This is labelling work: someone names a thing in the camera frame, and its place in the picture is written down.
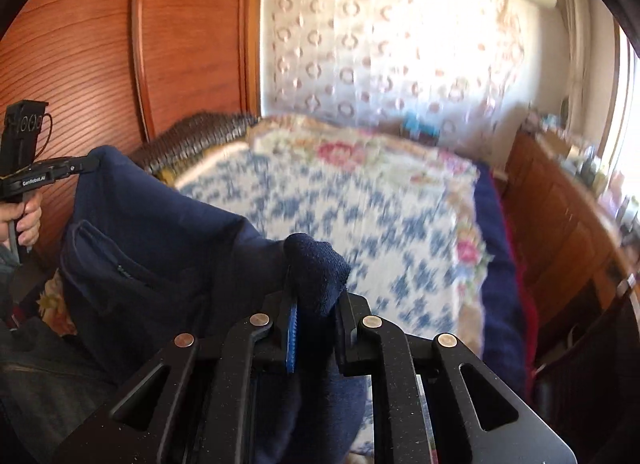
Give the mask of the person left hand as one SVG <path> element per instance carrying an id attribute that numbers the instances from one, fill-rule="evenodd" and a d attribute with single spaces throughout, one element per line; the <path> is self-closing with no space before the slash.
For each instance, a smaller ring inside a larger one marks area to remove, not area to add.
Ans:
<path id="1" fill-rule="evenodd" d="M 29 194 L 29 199 L 21 203 L 6 203 L 0 205 L 0 237 L 1 244 L 10 247 L 10 222 L 14 221 L 18 244 L 22 247 L 33 247 L 39 238 L 41 224 L 40 190 Z"/>

